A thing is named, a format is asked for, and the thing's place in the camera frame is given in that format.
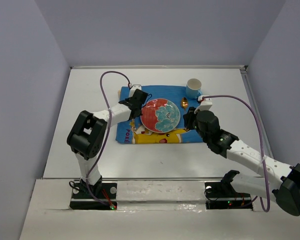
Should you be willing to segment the red and teal plate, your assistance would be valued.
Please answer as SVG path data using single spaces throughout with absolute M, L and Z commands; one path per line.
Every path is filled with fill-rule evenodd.
M 143 126 L 154 133 L 168 133 L 179 124 L 181 113 L 175 103 L 165 98 L 149 100 L 141 110 Z

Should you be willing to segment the gold spoon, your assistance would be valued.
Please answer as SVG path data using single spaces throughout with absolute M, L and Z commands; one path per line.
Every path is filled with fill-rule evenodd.
M 186 112 L 188 106 L 189 106 L 189 101 L 186 97 L 183 97 L 180 101 L 180 106 L 184 109 L 184 111 Z

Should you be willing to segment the light blue ceramic mug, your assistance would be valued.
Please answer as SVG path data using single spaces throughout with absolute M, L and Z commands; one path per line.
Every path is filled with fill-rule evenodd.
M 191 78 L 187 81 L 185 94 L 188 99 L 197 99 L 202 95 L 202 83 L 196 78 Z

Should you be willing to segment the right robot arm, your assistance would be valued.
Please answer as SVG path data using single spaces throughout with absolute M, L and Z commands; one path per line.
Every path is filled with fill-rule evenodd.
M 219 119 L 212 111 L 196 111 L 190 107 L 183 120 L 184 126 L 196 131 L 213 153 L 260 176 L 249 177 L 237 170 L 229 171 L 220 183 L 225 196 L 249 193 L 275 202 L 292 216 L 300 216 L 300 163 L 293 166 L 262 155 L 236 135 L 221 129 Z

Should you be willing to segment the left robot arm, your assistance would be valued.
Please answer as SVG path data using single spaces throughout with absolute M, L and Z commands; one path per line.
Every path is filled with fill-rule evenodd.
M 72 189 L 86 198 L 100 201 L 97 196 L 102 190 L 102 175 L 98 162 L 107 144 L 111 127 L 133 120 L 142 115 L 142 108 L 152 94 L 133 86 L 129 97 L 110 106 L 106 94 L 103 97 L 107 109 L 98 112 L 83 110 L 79 113 L 66 143 L 77 158 L 80 169 L 79 183 L 70 183 Z

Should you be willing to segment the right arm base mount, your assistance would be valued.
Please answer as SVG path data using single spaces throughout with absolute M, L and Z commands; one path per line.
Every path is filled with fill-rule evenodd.
M 252 197 L 248 193 L 239 193 L 231 183 L 240 172 L 230 170 L 220 181 L 210 181 L 204 184 L 205 206 L 207 210 L 253 210 Z

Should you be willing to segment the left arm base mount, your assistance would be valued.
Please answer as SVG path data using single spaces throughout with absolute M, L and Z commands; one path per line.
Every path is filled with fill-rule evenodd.
M 69 208 L 71 210 L 96 210 L 115 211 L 117 210 L 117 187 L 113 181 L 102 183 L 101 190 L 97 194 L 90 194 L 85 184 L 79 180 L 69 181 L 71 187 L 71 197 Z

